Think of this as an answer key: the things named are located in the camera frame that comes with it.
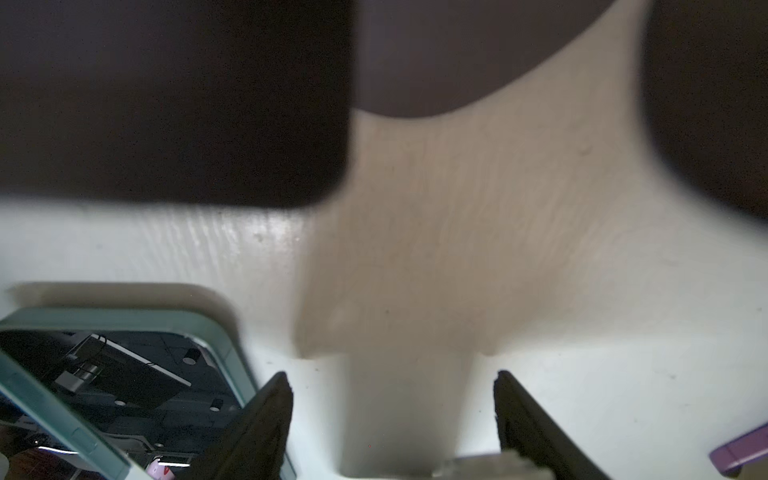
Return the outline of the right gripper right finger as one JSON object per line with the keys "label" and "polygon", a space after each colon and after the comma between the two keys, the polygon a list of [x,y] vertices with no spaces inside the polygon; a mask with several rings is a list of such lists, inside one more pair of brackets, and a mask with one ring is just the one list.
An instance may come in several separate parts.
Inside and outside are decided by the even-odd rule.
{"label": "right gripper right finger", "polygon": [[493,397],[502,451],[516,451],[537,467],[547,468],[555,479],[609,479],[512,373],[498,372]]}

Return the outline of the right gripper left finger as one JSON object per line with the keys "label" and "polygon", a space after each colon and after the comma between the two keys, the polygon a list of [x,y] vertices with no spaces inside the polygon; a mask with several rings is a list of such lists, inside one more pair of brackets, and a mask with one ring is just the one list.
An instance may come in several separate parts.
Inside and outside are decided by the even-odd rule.
{"label": "right gripper left finger", "polygon": [[193,479],[278,479],[294,395],[278,372],[241,410],[222,436],[191,463]]}

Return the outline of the tall black phone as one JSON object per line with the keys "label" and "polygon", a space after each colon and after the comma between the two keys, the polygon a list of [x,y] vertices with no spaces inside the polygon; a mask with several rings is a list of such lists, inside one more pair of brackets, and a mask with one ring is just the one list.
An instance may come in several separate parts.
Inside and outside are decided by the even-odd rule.
{"label": "tall black phone", "polygon": [[515,450],[458,457],[446,461],[432,479],[452,480],[555,480],[548,467],[537,466]]}

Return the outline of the purple edged black phone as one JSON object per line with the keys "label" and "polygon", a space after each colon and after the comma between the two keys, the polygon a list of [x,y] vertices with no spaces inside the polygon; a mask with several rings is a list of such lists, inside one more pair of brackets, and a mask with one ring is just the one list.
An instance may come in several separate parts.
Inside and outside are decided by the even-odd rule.
{"label": "purple edged black phone", "polygon": [[726,478],[738,478],[745,465],[767,458],[767,425],[763,424],[709,453],[717,472]]}

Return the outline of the black centre phone stand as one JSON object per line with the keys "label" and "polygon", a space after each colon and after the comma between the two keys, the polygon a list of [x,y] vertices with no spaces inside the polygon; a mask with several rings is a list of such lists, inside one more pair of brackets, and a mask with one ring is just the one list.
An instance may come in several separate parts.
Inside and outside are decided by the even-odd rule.
{"label": "black centre phone stand", "polygon": [[297,208],[348,168],[350,1],[5,1],[1,192]]}

